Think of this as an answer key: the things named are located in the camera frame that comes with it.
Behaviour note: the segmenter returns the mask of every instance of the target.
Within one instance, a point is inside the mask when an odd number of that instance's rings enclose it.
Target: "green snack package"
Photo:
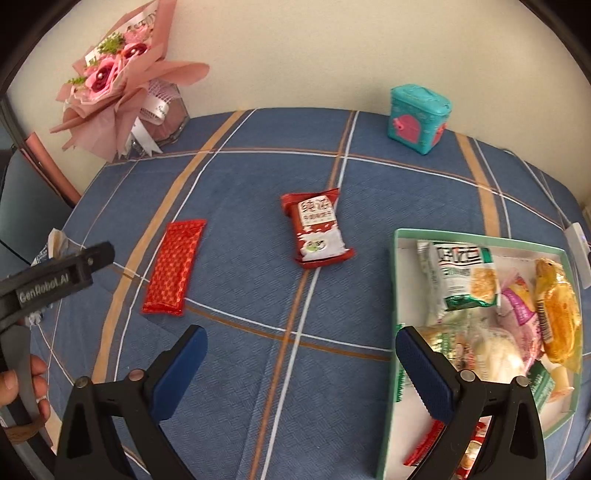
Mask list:
[[[539,360],[536,360],[531,366],[527,378],[530,379],[531,392],[534,396],[535,407],[539,413],[552,393],[552,390],[554,390],[556,383]]]
[[[430,285],[428,323],[444,312],[497,305],[500,288],[488,248],[419,240],[421,267]]]

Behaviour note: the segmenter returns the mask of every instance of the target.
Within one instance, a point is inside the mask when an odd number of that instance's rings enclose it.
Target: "screw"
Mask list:
[[[88,377],[80,377],[78,380],[76,380],[76,388],[84,388],[88,385],[89,380],[90,378]]]
[[[476,379],[476,375],[472,370],[462,370],[460,372],[460,377],[462,378],[462,380],[465,380],[466,382],[474,382],[474,380]]]
[[[530,381],[527,377],[524,377],[523,375],[520,375],[517,377],[517,384],[520,387],[527,387],[530,384]]]
[[[142,380],[142,378],[144,377],[144,371],[141,368],[136,368],[135,370],[129,372],[129,375],[127,377],[132,382],[137,382],[138,380]]]

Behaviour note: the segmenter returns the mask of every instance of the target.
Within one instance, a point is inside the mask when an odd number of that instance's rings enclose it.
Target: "flower bouquet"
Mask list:
[[[209,66],[164,60],[175,6],[176,0],[154,0],[124,15],[74,63],[78,76],[57,96],[64,102],[62,123],[51,129],[70,130],[64,150],[84,148],[109,162],[133,142],[161,153],[157,142],[184,127],[188,113],[177,85],[198,82]]]

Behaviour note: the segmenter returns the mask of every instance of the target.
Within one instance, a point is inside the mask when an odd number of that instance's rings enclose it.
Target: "red snack package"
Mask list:
[[[435,445],[435,442],[441,435],[441,432],[444,428],[445,424],[442,421],[433,420],[431,429],[427,432],[427,434],[423,437],[411,454],[408,455],[407,459],[404,461],[404,465],[418,466],[418,464],[421,463],[427,456],[429,450],[431,450],[431,447]]]
[[[355,250],[345,248],[335,217],[339,189],[319,193],[286,193],[281,207],[291,217],[297,239],[296,261],[318,268],[348,260]]]
[[[472,435],[472,439],[468,444],[468,448],[466,449],[466,453],[460,460],[460,465],[458,465],[456,470],[456,479],[457,480],[466,480],[468,475],[470,475],[470,470],[472,470],[472,466],[474,462],[476,462],[476,457],[478,456],[478,452],[480,452],[480,448],[484,443],[484,439],[486,438],[486,431],[488,430],[488,425],[482,421],[479,421],[476,424],[476,429],[474,430],[474,434]]]
[[[181,316],[195,250],[206,220],[169,223],[148,285],[142,313]]]

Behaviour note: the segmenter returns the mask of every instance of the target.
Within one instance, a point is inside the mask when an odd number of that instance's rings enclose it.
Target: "snack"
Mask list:
[[[431,450],[431,447],[435,445],[435,442],[441,435],[441,432],[445,428],[445,424],[439,420],[433,420],[431,424],[431,428],[427,432],[427,434],[423,437],[423,439],[419,442],[417,447],[408,455],[403,464],[406,466],[418,466],[419,463],[423,461],[423,459]]]
[[[511,332],[521,351],[521,358],[528,371],[540,357],[542,338],[540,322],[535,312],[530,291],[525,280],[517,273],[501,288],[501,306],[498,323]]]
[[[534,396],[535,407],[539,413],[548,401],[556,383],[539,360],[531,366],[527,378],[530,379],[531,394]]]
[[[284,213],[291,217],[297,240],[297,258],[303,268],[324,267],[348,260],[355,250],[345,248],[335,217],[339,189],[281,196]]]
[[[460,460],[460,465],[457,467],[456,470],[456,478],[458,480],[465,480],[470,475],[470,470],[474,466],[474,462],[476,462],[476,457],[480,452],[482,444],[486,438],[486,431],[488,430],[488,425],[482,421],[479,421],[476,424],[476,429],[474,430],[474,435],[472,435],[472,439],[468,444],[468,448],[466,449],[466,453]]]
[[[474,354],[473,371],[481,380],[511,383],[515,377],[525,375],[521,352],[506,330],[472,326],[468,341]]]
[[[499,282],[488,248],[425,240],[417,248],[430,283],[430,323],[443,312],[496,305]]]
[[[206,220],[183,220],[166,226],[142,313],[183,315],[195,252],[206,225]]]
[[[560,365],[550,372],[552,380],[555,382],[554,390],[550,394],[548,402],[553,402],[569,395],[574,387],[570,385],[569,374],[566,368]]]
[[[434,352],[442,353],[456,370],[474,369],[474,355],[464,326],[456,323],[444,323],[419,327],[417,331],[431,349]]]
[[[537,281],[535,302],[540,318],[542,340],[548,359],[579,372],[581,314],[573,287],[562,265],[542,258],[535,261]]]

